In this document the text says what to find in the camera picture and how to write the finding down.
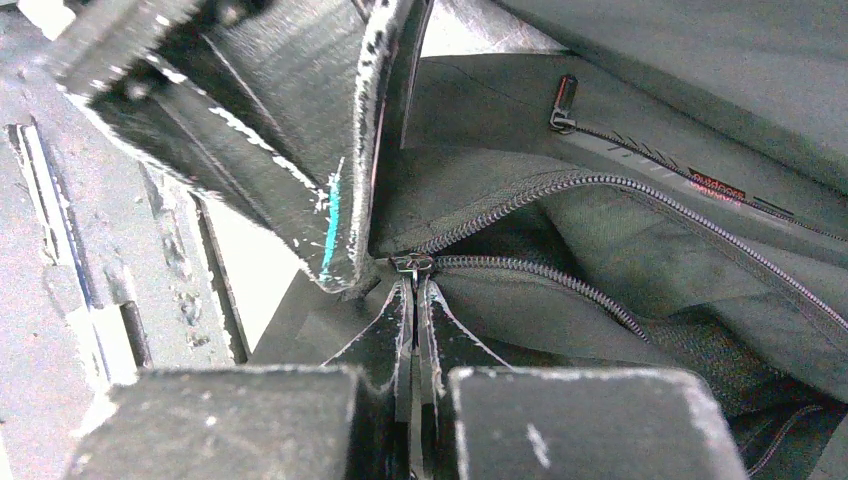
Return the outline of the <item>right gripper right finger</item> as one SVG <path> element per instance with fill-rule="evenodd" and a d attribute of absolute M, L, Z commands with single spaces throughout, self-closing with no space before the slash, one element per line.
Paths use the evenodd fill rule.
<path fill-rule="evenodd" d="M 672 368 L 517 367 L 417 291 L 421 448 L 436 479 L 742 479 L 720 407 Z"/>

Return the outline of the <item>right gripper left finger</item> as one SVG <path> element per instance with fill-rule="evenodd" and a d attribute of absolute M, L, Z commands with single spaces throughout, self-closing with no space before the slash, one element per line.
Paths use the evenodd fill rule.
<path fill-rule="evenodd" d="M 87 413 L 69 479 L 406 479 L 413 289 L 315 363 L 140 372 Z"/>

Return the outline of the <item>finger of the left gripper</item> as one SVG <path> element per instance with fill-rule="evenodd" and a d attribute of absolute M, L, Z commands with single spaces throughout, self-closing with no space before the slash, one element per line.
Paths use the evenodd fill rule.
<path fill-rule="evenodd" d="M 428 1 L 92 1 L 47 60 L 120 149 L 276 234 L 322 290 L 368 261 Z"/>

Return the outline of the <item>black hooded jacket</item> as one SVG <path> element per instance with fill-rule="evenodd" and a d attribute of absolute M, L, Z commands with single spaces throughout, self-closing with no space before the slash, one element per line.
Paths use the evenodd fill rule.
<path fill-rule="evenodd" d="M 847 475 L 847 5 L 509 1 L 570 49 L 419 57 L 360 281 L 517 367 L 672 368 L 752 479 Z"/>

